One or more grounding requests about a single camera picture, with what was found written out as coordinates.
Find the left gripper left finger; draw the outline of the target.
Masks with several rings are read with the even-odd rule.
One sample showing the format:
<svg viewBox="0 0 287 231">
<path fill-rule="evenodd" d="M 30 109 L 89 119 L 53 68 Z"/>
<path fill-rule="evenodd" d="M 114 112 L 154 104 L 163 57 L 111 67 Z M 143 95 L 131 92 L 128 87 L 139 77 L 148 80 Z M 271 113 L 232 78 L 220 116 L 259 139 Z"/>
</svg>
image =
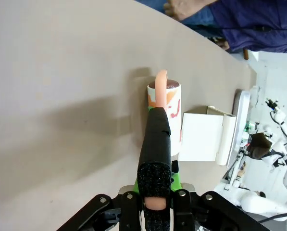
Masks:
<svg viewBox="0 0 287 231">
<path fill-rule="evenodd" d="M 84 207 L 61 225 L 59 231 L 142 230 L 143 201 L 138 184 L 123 186 L 115 198 L 105 194 L 93 197 Z"/>
</svg>

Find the person's right hand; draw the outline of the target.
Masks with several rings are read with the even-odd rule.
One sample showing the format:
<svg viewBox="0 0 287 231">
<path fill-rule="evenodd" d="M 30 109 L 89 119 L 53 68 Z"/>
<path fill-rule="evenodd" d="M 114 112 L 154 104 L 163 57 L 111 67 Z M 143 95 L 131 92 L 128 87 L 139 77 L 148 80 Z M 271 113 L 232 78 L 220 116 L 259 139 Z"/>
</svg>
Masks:
<svg viewBox="0 0 287 231">
<path fill-rule="evenodd" d="M 216 0 L 168 0 L 163 8 L 167 16 L 182 21 L 214 2 Z"/>
</svg>

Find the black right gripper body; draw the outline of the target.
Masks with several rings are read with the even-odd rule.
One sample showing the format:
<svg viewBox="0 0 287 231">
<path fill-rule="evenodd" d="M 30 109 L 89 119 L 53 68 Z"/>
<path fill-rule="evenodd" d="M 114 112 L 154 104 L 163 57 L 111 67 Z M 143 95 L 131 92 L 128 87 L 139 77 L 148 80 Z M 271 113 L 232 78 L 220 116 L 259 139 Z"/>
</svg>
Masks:
<svg viewBox="0 0 287 231">
<path fill-rule="evenodd" d="M 250 143 L 251 143 L 251 135 L 248 132 L 244 131 L 242 133 L 240 151 L 246 156 L 250 155 L 249 151 L 248 151 L 248 147 L 249 147 Z"/>
</svg>

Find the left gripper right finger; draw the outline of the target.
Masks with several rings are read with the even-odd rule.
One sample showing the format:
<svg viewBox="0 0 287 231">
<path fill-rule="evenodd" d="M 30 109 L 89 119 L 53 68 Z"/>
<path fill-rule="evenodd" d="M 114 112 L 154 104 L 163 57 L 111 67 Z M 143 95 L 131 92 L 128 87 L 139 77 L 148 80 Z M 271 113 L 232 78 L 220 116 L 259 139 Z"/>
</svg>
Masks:
<svg viewBox="0 0 287 231">
<path fill-rule="evenodd" d="M 214 191 L 199 196 L 191 184 L 172 174 L 171 208 L 174 231 L 262 231 L 263 225 Z"/>
</svg>

